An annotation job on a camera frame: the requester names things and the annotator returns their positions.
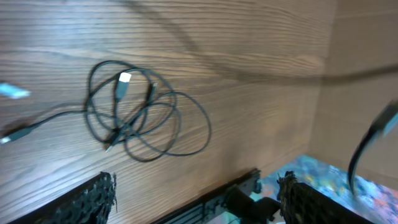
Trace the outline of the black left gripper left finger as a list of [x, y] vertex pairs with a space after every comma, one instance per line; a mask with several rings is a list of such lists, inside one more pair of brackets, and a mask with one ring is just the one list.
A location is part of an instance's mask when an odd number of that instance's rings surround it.
[[10, 224], [107, 223], [116, 199], [116, 174], [100, 172], [86, 182]]

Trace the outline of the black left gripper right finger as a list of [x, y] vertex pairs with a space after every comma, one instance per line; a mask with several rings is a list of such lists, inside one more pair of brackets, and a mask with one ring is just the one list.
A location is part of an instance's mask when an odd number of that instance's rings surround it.
[[277, 183], [280, 215], [288, 224], [372, 224], [310, 185], [300, 182], [293, 171], [278, 176]]

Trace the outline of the black USB cable thick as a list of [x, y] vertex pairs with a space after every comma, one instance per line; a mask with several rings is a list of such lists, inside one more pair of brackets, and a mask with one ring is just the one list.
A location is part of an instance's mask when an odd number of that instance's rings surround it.
[[361, 142], [356, 147], [348, 166], [348, 185], [351, 193], [356, 195], [356, 169], [366, 149], [380, 136], [386, 136], [397, 125], [397, 100], [392, 100], [371, 123]]

